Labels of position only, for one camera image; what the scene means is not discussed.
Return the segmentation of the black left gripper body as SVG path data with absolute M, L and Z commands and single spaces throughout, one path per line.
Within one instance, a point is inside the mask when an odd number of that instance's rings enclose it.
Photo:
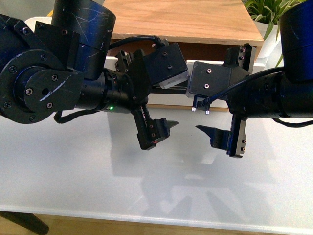
M 151 91 L 149 77 L 145 68 L 142 49 L 136 50 L 131 63 L 134 73 L 122 73 L 104 68 L 105 90 L 103 91 L 104 111 L 131 113 L 138 106 L 146 105 Z

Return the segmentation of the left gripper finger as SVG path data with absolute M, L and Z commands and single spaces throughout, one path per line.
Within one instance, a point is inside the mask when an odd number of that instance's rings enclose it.
M 131 63 L 134 61 L 135 56 L 132 52 L 126 52 L 124 50 L 120 50 L 116 55 L 117 62 L 115 63 L 115 68 L 117 72 L 122 73 L 134 73 L 135 68 L 131 66 Z
M 138 106 L 131 111 L 137 127 L 137 138 L 142 150 L 150 150 L 156 144 L 170 136 L 170 129 L 178 125 L 177 121 L 166 118 L 151 119 L 146 105 Z

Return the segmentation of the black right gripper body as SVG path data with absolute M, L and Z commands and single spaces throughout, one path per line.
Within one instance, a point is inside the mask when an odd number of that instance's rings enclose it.
M 246 76 L 249 76 L 250 73 L 245 69 L 239 67 L 237 64 L 227 64 L 224 62 L 222 66 L 230 68 L 231 74 L 228 81 L 227 87 L 237 84 L 239 81 L 243 80 Z M 232 89 L 230 92 L 221 97 L 221 100 L 227 102 L 229 111 L 231 114 L 240 115 L 243 111 L 243 96 L 244 96 L 244 87 L 238 86 L 237 88 Z

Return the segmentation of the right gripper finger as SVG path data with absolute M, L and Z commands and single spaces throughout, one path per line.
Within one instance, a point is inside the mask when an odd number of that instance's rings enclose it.
M 196 128 L 210 137 L 213 148 L 225 150 L 233 158 L 242 158 L 246 150 L 246 117 L 233 114 L 230 130 L 197 125 Z
M 256 48 L 250 44 L 228 48 L 224 66 L 229 68 L 240 67 L 249 73 L 253 72 Z

